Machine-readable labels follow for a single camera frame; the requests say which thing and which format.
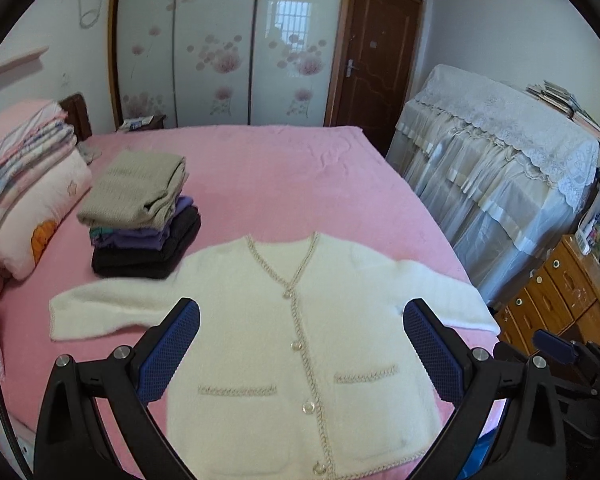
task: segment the sliding wardrobe door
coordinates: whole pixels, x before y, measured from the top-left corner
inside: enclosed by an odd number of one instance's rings
[[[118,85],[124,118],[166,114],[176,127],[173,96],[174,0],[119,0]]]
[[[258,0],[251,123],[322,126],[341,0]]]
[[[180,126],[247,124],[255,0],[176,0]]]

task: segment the braided trim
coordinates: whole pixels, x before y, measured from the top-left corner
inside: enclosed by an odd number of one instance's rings
[[[384,379],[385,377],[390,377],[397,373],[398,373],[398,365],[393,365],[390,368],[385,368],[384,370],[378,370],[378,371],[372,372],[370,374],[359,374],[359,375],[335,374],[334,379],[336,381],[336,384],[373,383],[375,381],[379,381],[380,379]]]
[[[212,386],[199,386],[200,395],[216,397],[270,397],[277,394],[278,388],[273,384],[263,388],[214,388]]]
[[[291,300],[291,315],[294,321],[294,327],[296,329],[296,337],[298,341],[302,343],[302,349],[300,350],[300,356],[302,358],[302,367],[304,368],[304,373],[307,378],[307,382],[309,383],[309,389],[311,390],[312,400],[315,403],[315,414],[318,422],[318,433],[320,435],[320,446],[322,447],[322,451],[324,453],[324,458],[326,460],[327,473],[326,476],[329,480],[336,480],[335,467],[333,464],[333,451],[331,450],[331,444],[329,443],[329,437],[327,436],[327,423],[326,418],[324,416],[324,409],[322,406],[322,399],[320,397],[320,390],[318,389],[318,384],[315,379],[314,368],[311,363],[311,358],[309,354],[309,344],[306,340],[306,336],[304,334],[304,329],[302,328],[302,316],[300,314],[300,309],[298,307],[298,294],[296,293],[295,287],[298,284],[298,281],[302,277],[306,266],[309,263],[309,260],[313,256],[315,252],[315,247],[318,243],[320,235],[318,233],[314,233],[311,238],[311,245],[309,247],[309,251],[307,255],[304,257],[304,260],[298,267],[296,274],[293,276],[290,282],[287,282],[283,278],[281,278],[265,261],[265,259],[260,256],[258,250],[255,246],[253,239],[249,236],[247,237],[247,245],[251,254],[256,259],[256,261],[260,264],[260,266],[265,270],[265,272],[277,283],[283,285],[286,289],[285,293],[288,294],[288,298]]]
[[[378,466],[376,468],[370,469],[369,471],[365,471],[363,473],[353,473],[353,474],[344,475],[344,476],[336,476],[333,480],[359,480],[360,478],[366,478],[367,476],[375,475],[375,474],[378,474],[378,473],[381,473],[384,471],[388,471],[389,469],[394,469],[398,466],[407,464],[409,462],[413,462],[414,460],[417,460],[417,459],[425,456],[426,453],[427,453],[426,450],[419,451],[417,453],[412,454],[411,456],[401,458],[400,460],[395,460],[394,462],[391,462],[386,465]]]

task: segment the wall shelf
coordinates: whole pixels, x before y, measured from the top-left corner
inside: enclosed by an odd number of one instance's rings
[[[29,63],[31,61],[35,61],[40,58],[47,50],[49,50],[49,46],[43,46],[41,48],[37,48],[35,50],[29,50],[24,54],[20,54],[19,56],[10,57],[9,59],[0,62],[0,75],[8,72],[9,70],[13,70],[25,63]]]

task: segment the wooden door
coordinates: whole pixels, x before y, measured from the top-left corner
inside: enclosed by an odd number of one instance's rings
[[[350,0],[336,125],[362,128],[382,156],[404,105],[421,8],[421,0]]]

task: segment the white cardigan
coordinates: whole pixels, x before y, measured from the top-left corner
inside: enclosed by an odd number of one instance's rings
[[[311,240],[257,244],[286,280]],[[352,480],[422,456],[440,432],[432,384],[402,326],[423,298],[441,321],[499,332],[470,285],[320,235],[284,294],[248,238],[186,258],[163,282],[111,279],[50,302],[51,337],[152,326],[182,297],[200,331],[168,389],[167,436],[205,480]]]

